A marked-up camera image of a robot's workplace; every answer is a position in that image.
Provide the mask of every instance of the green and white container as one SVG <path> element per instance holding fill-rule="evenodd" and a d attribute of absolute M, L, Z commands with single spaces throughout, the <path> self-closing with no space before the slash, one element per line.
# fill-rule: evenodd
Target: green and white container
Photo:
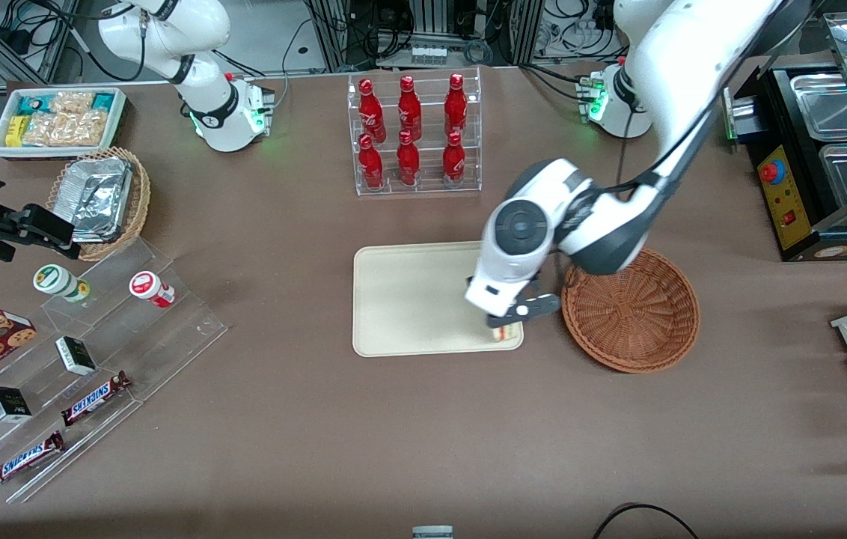
<path fill-rule="evenodd" d="M 64 297 L 71 303 L 81 301 L 91 293 L 88 281 L 78 279 L 57 264 L 42 266 L 34 274 L 34 287 L 44 293 L 50 293 L 51 296 Z"/>

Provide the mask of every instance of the white robotic arm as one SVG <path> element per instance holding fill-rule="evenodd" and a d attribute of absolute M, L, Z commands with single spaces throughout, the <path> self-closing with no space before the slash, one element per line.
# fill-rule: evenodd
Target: white robotic arm
<path fill-rule="evenodd" d="M 613 78 L 616 101 L 626 106 L 605 113 L 642 114 L 635 110 L 645 109 L 660 143 L 657 163 L 629 182 L 635 190 L 628 201 L 619 201 L 615 189 L 598 187 L 565 159 L 524 171 L 484 229 L 467 300 L 486 311 L 491 322 L 493 317 L 529 318 L 515 311 L 520 305 L 516 298 L 539 270 L 551 243 L 587 273 L 611 274 L 628 266 L 707 136 L 713 99 L 725 76 L 782 3 L 618 0 L 615 13 L 623 15 L 621 28 L 632 33 L 635 45 Z M 660 4 L 669 6 L 659 10 Z M 659 13 L 649 26 L 645 16 L 629 13 L 640 7 Z M 636 27 L 624 27 L 626 21 Z M 619 118 L 611 120 L 621 123 Z M 518 248 L 513 239 L 520 230 L 499 225 L 515 202 L 524 214 L 534 216 L 535 226 L 545 222 L 547 227 L 533 242 L 516 243 Z"/>
<path fill-rule="evenodd" d="M 267 134 L 273 94 L 226 78 L 211 55 L 230 38 L 231 22 L 218 0 L 134 0 L 109 10 L 128 4 L 134 8 L 98 22 L 102 40 L 117 57 L 136 64 L 143 46 L 143 64 L 173 83 L 208 146 L 241 150 Z M 72 34 L 87 51 L 77 31 Z"/>

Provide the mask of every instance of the small black box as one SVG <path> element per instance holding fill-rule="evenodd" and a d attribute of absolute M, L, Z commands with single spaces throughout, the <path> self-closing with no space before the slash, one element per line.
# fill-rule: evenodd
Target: small black box
<path fill-rule="evenodd" d="M 61 361 L 64 362 L 64 368 L 68 371 L 82 376 L 94 374 L 94 359 L 91 358 L 91 353 L 88 352 L 84 342 L 65 335 L 55 341 L 55 346 L 58 348 Z"/>
<path fill-rule="evenodd" d="M 31 417 L 31 410 L 24 402 L 21 391 L 15 388 L 0 388 L 0 421 L 21 423 Z"/>

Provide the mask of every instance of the yellow control panel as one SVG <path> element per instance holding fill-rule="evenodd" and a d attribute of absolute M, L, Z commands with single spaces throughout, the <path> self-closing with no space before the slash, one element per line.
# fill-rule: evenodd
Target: yellow control panel
<path fill-rule="evenodd" d="M 809 236 L 812 228 L 802 198 L 799 198 L 799 190 L 789 173 L 789 161 L 783 147 L 779 146 L 770 153 L 756 168 L 756 173 L 766 195 L 776 236 L 783 249 L 789 249 Z"/>

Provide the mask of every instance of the white cylindrical container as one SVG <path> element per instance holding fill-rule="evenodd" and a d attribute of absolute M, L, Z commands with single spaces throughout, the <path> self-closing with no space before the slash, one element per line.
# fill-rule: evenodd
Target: white cylindrical container
<path fill-rule="evenodd" d="M 127 284 L 127 290 L 130 290 L 132 296 L 146 299 L 161 309 L 171 307 L 171 303 L 177 299 L 174 287 L 161 282 L 161 278 L 154 272 L 137 272 Z"/>
<path fill-rule="evenodd" d="M 81 301 L 91 293 L 91 286 L 85 280 L 78 279 L 57 264 L 42 266 L 34 273 L 33 283 L 36 289 L 51 296 L 64 297 L 71 303 Z"/>

